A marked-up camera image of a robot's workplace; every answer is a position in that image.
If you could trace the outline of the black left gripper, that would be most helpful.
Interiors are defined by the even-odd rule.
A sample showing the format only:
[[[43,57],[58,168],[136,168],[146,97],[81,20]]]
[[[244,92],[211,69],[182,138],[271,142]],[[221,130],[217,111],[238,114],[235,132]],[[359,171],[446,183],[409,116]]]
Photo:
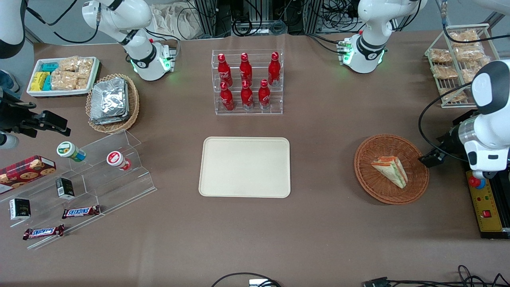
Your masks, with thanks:
[[[459,138],[459,126],[452,127],[444,135],[437,138],[439,148],[452,156],[465,159],[464,145]],[[444,163],[444,153],[432,149],[429,153],[418,158],[419,162],[427,168],[436,167]]]

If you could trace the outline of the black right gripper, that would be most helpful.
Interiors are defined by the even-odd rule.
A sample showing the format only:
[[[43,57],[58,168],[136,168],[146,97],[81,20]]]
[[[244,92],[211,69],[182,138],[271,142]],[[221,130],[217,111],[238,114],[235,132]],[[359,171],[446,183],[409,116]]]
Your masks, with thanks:
[[[31,112],[37,105],[13,96],[9,90],[1,90],[0,96],[0,130],[6,133],[19,133],[30,138],[36,138],[37,131],[31,127],[25,127],[24,121],[32,122],[36,113]],[[37,116],[38,127],[42,131],[53,131],[69,137],[71,129],[67,127],[68,120],[48,110],[42,111]]]

